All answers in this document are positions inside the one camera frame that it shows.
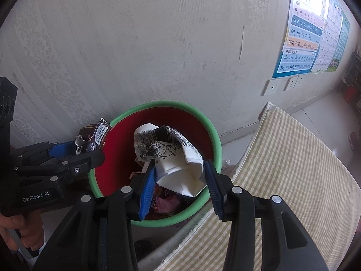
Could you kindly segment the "person's left hand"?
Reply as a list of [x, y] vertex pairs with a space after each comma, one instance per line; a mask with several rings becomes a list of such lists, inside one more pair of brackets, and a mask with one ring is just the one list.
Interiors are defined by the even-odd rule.
[[16, 242], [10, 235], [9, 229], [16, 229], [21, 234], [21, 243], [31, 250], [40, 249], [44, 244], [44, 229], [41, 211], [35, 210], [26, 215], [5, 217], [0, 215], [1, 237], [8, 249], [16, 251]]

